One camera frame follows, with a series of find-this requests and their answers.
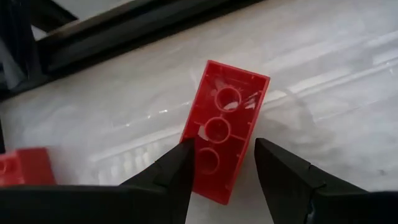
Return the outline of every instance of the white surface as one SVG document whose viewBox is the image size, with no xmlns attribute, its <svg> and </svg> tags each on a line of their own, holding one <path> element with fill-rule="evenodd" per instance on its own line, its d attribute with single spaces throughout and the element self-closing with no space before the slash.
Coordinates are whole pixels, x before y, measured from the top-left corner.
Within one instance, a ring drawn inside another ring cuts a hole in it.
<svg viewBox="0 0 398 224">
<path fill-rule="evenodd" d="M 264 137 L 366 190 L 398 189 L 398 1 L 268 0 L 1 105 L 8 149 L 50 146 L 61 184 L 118 184 L 180 137 L 207 59 L 269 75 Z M 228 206 L 187 223 L 272 223 L 252 146 Z"/>
</svg>

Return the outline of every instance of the black metal rail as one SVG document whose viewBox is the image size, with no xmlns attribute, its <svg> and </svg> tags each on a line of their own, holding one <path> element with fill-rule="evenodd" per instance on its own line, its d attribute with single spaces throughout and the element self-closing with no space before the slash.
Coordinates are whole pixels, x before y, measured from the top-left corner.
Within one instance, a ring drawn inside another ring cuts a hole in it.
<svg viewBox="0 0 398 224">
<path fill-rule="evenodd" d="M 78 18 L 51 0 L 33 0 L 30 1 L 30 19 L 33 26 L 50 32 Z"/>
<path fill-rule="evenodd" d="M 37 41 L 45 76 L 24 80 L 0 93 L 0 99 L 259 1 L 262 0 L 135 0 L 86 21 L 72 22 Z"/>
</svg>

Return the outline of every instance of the circular hole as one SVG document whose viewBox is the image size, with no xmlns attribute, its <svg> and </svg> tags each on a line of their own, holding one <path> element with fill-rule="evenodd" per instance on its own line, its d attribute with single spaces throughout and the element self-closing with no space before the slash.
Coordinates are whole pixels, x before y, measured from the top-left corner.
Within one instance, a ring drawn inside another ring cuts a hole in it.
<svg viewBox="0 0 398 224">
<path fill-rule="evenodd" d="M 241 104 L 241 94 L 232 87 L 221 89 L 216 94 L 216 106 L 224 112 L 234 112 Z"/>
<path fill-rule="evenodd" d="M 209 141 L 219 144 L 228 139 L 231 128 L 224 118 L 211 118 L 205 124 L 205 134 Z"/>
<path fill-rule="evenodd" d="M 211 148 L 203 148 L 198 152 L 197 169 L 202 174 L 214 174 L 218 170 L 220 157 L 217 152 Z"/>
</svg>

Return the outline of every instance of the red plastic brick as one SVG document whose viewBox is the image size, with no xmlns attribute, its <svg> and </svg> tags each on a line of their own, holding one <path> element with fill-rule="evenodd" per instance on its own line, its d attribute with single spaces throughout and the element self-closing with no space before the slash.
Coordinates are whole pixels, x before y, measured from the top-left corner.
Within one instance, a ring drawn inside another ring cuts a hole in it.
<svg viewBox="0 0 398 224">
<path fill-rule="evenodd" d="M 181 137 L 195 138 L 194 192 L 228 204 L 269 81 L 208 61 Z"/>
<path fill-rule="evenodd" d="M 0 186 L 53 185 L 46 148 L 18 149 L 0 155 Z"/>
</svg>

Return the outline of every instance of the lego brick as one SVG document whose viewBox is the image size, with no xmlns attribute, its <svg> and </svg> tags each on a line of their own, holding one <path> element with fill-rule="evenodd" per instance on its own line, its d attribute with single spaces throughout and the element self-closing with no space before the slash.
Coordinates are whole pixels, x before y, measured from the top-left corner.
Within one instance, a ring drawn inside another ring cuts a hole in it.
<svg viewBox="0 0 398 224">
<path fill-rule="evenodd" d="M 181 137 L 195 138 L 194 192 L 228 204 L 269 81 L 208 61 Z"/>
<path fill-rule="evenodd" d="M 0 155 L 0 186 L 19 184 L 55 184 L 46 148 L 18 149 Z"/>
</svg>

